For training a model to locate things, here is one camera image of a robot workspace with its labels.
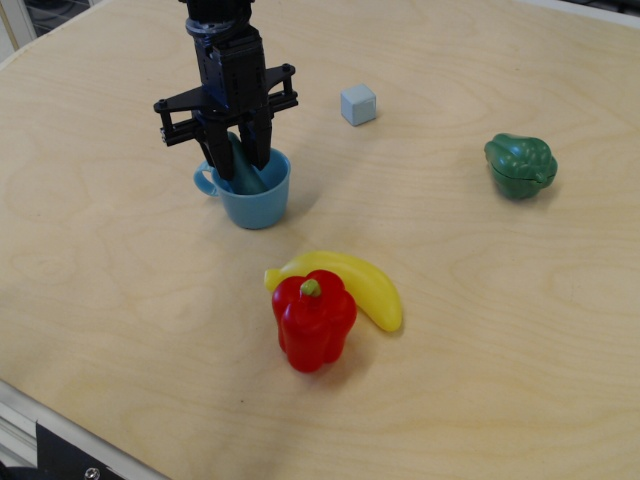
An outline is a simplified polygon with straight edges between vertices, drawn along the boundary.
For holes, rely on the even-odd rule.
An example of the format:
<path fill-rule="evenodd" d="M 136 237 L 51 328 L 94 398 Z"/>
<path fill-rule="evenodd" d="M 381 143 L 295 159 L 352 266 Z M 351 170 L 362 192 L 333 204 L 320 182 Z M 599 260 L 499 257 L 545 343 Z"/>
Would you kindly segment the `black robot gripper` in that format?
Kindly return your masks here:
<path fill-rule="evenodd" d="M 298 105 L 293 65 L 266 66 L 262 38 L 247 23 L 188 22 L 201 85 L 159 100 L 161 135 L 168 146 L 197 138 L 208 164 L 225 180 L 234 177 L 227 128 L 239 129 L 243 151 L 258 170 L 270 161 L 272 120 Z"/>

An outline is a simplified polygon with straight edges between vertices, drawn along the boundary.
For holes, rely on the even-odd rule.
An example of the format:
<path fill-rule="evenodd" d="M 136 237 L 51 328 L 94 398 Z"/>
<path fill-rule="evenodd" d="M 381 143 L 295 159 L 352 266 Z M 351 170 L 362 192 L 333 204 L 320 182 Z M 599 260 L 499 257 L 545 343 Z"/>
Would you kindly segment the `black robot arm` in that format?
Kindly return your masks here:
<path fill-rule="evenodd" d="M 187 33 L 194 41 L 201 85 L 158 100 L 163 141 L 197 141 L 221 178 L 237 173 L 229 129 L 240 133 L 241 153 L 259 170 L 270 160 L 272 120 L 298 105 L 295 67 L 268 68 L 250 1 L 188 1 Z"/>

